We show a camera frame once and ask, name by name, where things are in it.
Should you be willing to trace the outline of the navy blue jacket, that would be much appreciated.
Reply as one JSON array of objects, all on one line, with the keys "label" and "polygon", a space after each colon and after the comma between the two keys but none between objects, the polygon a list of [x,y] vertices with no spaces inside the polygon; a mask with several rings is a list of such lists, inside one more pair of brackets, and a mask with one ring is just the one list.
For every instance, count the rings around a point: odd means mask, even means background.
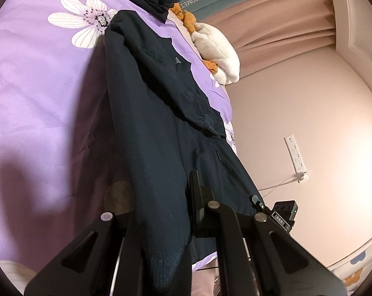
[{"label": "navy blue jacket", "polygon": [[226,141],[220,113],[191,64],[135,11],[119,11],[105,32],[106,78],[115,133],[135,192],[143,246],[143,295],[189,295],[191,266],[215,252],[195,239],[189,173],[235,212],[252,215],[257,189]]}]

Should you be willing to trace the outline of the black device box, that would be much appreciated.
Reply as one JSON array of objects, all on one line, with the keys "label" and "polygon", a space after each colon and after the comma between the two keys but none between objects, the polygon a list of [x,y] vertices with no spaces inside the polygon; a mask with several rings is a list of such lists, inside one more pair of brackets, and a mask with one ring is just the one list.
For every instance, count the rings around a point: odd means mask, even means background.
[{"label": "black device box", "polygon": [[273,206],[271,217],[289,233],[295,224],[297,212],[296,201],[278,201]]}]

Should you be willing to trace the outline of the white orange plush duck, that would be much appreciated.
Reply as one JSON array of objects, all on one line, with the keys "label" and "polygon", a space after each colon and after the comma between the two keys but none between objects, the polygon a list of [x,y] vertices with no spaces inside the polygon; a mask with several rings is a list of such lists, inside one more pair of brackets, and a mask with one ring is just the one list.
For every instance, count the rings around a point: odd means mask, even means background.
[{"label": "white orange plush duck", "polygon": [[233,84],[240,78],[240,61],[234,47],[219,29],[201,23],[179,3],[169,9],[169,19],[180,29],[216,82],[220,85]]}]

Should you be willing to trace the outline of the purple floral bed sheet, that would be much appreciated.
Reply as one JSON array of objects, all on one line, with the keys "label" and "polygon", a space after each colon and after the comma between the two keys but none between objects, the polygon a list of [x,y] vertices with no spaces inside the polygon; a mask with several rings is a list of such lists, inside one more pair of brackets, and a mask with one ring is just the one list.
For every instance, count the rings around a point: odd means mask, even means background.
[{"label": "purple floral bed sheet", "polygon": [[2,0],[0,267],[25,288],[122,179],[104,31],[129,0]]}]

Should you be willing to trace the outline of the pink curtain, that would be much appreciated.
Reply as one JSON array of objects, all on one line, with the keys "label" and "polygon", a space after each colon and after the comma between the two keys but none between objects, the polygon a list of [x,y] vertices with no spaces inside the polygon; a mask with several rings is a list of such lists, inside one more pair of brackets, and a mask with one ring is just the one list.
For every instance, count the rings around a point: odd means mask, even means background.
[{"label": "pink curtain", "polygon": [[204,22],[233,45],[241,77],[336,43],[332,0],[246,0]]}]

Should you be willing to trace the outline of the white wall power strip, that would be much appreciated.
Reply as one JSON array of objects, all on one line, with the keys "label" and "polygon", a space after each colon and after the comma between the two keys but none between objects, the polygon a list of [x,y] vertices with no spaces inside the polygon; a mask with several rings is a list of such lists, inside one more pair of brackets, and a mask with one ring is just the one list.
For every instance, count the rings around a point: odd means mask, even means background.
[{"label": "white wall power strip", "polygon": [[296,172],[296,180],[300,183],[308,179],[307,170],[304,160],[301,156],[299,146],[296,142],[294,135],[289,135],[284,138],[287,150],[289,152],[294,170]]}]

